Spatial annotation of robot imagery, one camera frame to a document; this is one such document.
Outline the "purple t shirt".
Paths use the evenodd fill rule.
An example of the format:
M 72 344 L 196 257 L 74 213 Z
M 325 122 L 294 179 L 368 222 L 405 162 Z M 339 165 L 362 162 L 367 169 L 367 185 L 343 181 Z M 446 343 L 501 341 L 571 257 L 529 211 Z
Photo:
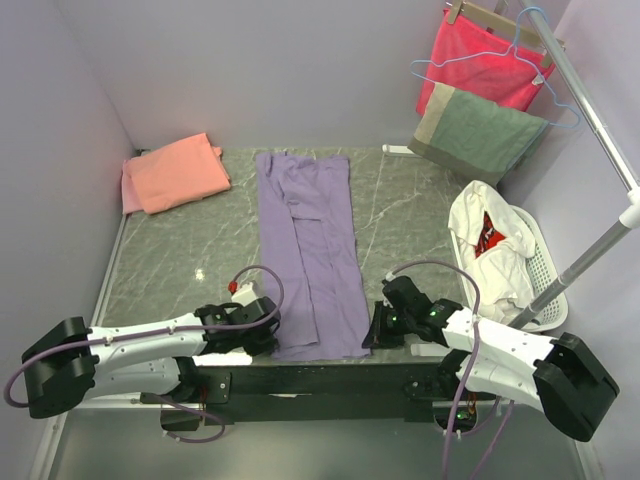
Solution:
M 284 299 L 281 361 L 363 358 L 369 311 L 356 252 L 349 160 L 256 157 L 263 289 Z

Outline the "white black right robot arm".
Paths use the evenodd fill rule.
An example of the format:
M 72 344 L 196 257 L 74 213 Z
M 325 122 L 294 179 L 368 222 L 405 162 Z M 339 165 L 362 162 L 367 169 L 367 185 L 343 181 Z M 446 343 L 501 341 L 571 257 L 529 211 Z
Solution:
M 488 393 L 527 405 L 566 436 L 588 442 L 620 388 L 579 337 L 558 338 L 472 318 L 471 309 L 444 298 L 432 301 L 407 276 L 382 283 L 363 345 L 388 349 L 415 335 L 448 353 L 437 369 L 444 395 Z

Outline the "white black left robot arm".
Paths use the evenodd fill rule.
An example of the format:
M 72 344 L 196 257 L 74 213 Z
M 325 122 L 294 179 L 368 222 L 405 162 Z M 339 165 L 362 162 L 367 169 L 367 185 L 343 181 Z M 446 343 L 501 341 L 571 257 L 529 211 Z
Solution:
M 66 413 L 85 400 L 143 393 L 172 401 L 202 397 L 206 379 L 195 360 L 241 348 L 248 355 L 272 352 L 279 306 L 269 297 L 248 304 L 207 304 L 170 320 L 118 328 L 89 328 L 83 318 L 60 322 L 22 355 L 17 375 L 27 399 L 5 401 L 34 419 Z

